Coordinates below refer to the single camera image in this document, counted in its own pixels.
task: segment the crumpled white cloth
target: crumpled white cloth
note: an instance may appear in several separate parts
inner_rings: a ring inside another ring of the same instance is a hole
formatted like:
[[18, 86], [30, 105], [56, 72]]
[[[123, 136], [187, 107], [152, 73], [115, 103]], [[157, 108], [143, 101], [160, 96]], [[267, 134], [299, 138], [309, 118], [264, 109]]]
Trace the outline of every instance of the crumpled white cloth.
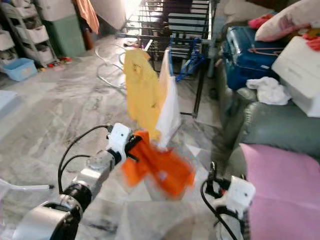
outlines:
[[166, 86], [167, 94], [155, 128], [161, 133], [158, 146], [165, 148], [181, 125], [176, 77], [170, 74], [169, 48], [164, 51], [159, 86]]
[[246, 82], [249, 89], [257, 90], [257, 97], [259, 102], [269, 105], [287, 105], [292, 98], [288, 89], [279, 84], [279, 82], [272, 78], [264, 76], [261, 79], [249, 79]]

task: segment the white container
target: white container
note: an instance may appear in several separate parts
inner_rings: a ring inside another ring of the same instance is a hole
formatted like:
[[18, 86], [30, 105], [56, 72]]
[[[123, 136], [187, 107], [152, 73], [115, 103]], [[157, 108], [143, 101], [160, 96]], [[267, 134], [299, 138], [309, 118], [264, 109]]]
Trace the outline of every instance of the white container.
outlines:
[[42, 42], [47, 41], [49, 39], [47, 29], [44, 25], [42, 25], [40, 27], [36, 27], [34, 29], [26, 29], [26, 30], [24, 30], [20, 25], [17, 25], [15, 28], [18, 30], [20, 37], [26, 43], [30, 43], [26, 32], [29, 33], [31, 40], [34, 44], [39, 44], [39, 43], [42, 43]]
[[[37, 53], [34, 52], [32, 49], [28, 48], [28, 47], [24, 47], [25, 53], [28, 55], [29, 58], [34, 59], [36, 61], [40, 61], [40, 59], [37, 56]], [[52, 52], [50, 50], [50, 47], [45, 46], [45, 50], [43, 51], [38, 51], [40, 58], [42, 61], [44, 61], [45, 63], [50, 63], [50, 61], [53, 61], [53, 55]]]
[[10, 59], [1, 59], [0, 58], [0, 65], [8, 65], [11, 64], [12, 62], [14, 62], [15, 60], [18, 59], [17, 54], [13, 53], [12, 58]]
[[41, 18], [50, 22], [76, 15], [71, 0], [37, 0], [37, 6]]
[[320, 118], [320, 52], [296, 36], [273, 63], [272, 69], [288, 87], [293, 102], [308, 117]]
[[34, 4], [30, 4], [26, 7], [14, 7], [9, 3], [2, 3], [2, 9], [10, 18], [15, 19], [17, 18], [17, 16], [27, 18], [38, 14]]
[[10, 33], [8, 31], [0, 30], [0, 51], [11, 49], [15, 46]]

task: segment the pink cushion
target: pink cushion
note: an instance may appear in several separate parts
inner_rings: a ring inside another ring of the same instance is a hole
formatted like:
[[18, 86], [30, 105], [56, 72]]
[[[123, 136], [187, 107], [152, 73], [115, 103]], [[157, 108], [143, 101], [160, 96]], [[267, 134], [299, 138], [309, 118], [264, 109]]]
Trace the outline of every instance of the pink cushion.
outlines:
[[320, 19], [320, 0], [300, 0], [288, 6], [264, 23], [256, 32], [255, 40], [272, 42]]
[[320, 166], [311, 157], [266, 145], [241, 144], [248, 181], [251, 240], [320, 239]]

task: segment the orange cloth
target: orange cloth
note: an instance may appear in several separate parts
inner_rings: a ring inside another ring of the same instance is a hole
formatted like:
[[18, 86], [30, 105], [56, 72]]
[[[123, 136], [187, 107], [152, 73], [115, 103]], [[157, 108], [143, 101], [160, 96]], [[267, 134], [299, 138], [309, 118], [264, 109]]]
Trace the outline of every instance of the orange cloth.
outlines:
[[78, 5], [80, 16], [86, 20], [92, 31], [98, 34], [99, 21], [96, 11], [94, 10], [94, 7], [92, 6], [90, 0], [76, 0], [76, 3]]
[[138, 162], [128, 158], [122, 165], [129, 186], [136, 186], [147, 174], [157, 185], [173, 198], [180, 197], [186, 187], [193, 186], [195, 170], [172, 150], [159, 151], [150, 144], [147, 131], [137, 131], [135, 136], [142, 138], [129, 153]]

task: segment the black cable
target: black cable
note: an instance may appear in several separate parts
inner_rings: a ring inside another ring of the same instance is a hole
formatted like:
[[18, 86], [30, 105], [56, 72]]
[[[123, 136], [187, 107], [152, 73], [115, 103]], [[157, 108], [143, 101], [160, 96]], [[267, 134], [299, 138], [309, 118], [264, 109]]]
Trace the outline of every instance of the black cable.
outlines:
[[83, 133], [82, 135], [78, 136], [75, 140], [72, 141], [72, 143], [68, 146], [68, 148], [66, 149], [66, 151], [64, 152], [60, 163], [59, 163], [59, 167], [58, 167], [58, 188], [59, 188], [59, 194], [63, 193], [63, 189], [62, 189], [62, 183], [61, 183], [61, 177], [62, 177], [62, 165], [64, 163], [64, 160], [66, 158], [66, 155], [68, 154], [69, 150], [72, 148], [72, 146], [74, 144], [76, 144], [80, 139], [82, 139], [84, 136], [86, 136], [87, 134], [91, 133], [93, 130], [96, 129], [100, 129], [100, 128], [105, 128], [105, 129], [109, 129], [111, 126], [110, 125], [99, 125], [99, 126], [95, 126], [93, 128], [91, 128], [90, 130], [86, 131], [85, 133]]
[[201, 189], [200, 189], [200, 193], [201, 193], [201, 197], [204, 201], [204, 203], [207, 205], [207, 207], [211, 210], [211, 212], [213, 212], [213, 214], [216, 216], [216, 218], [222, 223], [222, 225], [225, 227], [225, 229], [228, 231], [228, 233], [230, 234], [231, 238], [233, 240], [237, 240], [235, 234], [232, 232], [232, 230], [230, 229], [230, 227], [226, 224], [226, 222], [222, 219], [222, 217], [216, 212], [216, 210], [211, 206], [211, 204], [208, 202], [208, 200], [206, 199], [205, 193], [204, 193], [204, 187], [205, 184], [208, 184], [208, 180], [205, 180], [202, 185], [201, 185]]
[[67, 165], [76, 158], [91, 158], [90, 155], [85, 155], [85, 154], [80, 154], [80, 155], [74, 155], [73, 157], [71, 157], [70, 159], [68, 159], [66, 161], [66, 163], [63, 165], [62, 169], [61, 169], [61, 175], [64, 173], [65, 168], [67, 167]]
[[67, 165], [73, 160], [73, 159], [76, 159], [76, 158], [90, 158], [91, 156], [90, 155], [84, 155], [84, 154], [80, 154], [80, 155], [74, 155], [73, 157], [71, 157], [70, 159], [68, 159], [66, 161], [66, 163], [63, 165], [62, 169], [61, 169], [61, 175], [60, 175], [60, 178], [58, 179], [58, 184], [61, 185], [62, 187], [62, 174], [64, 173], [64, 170], [66, 169]]

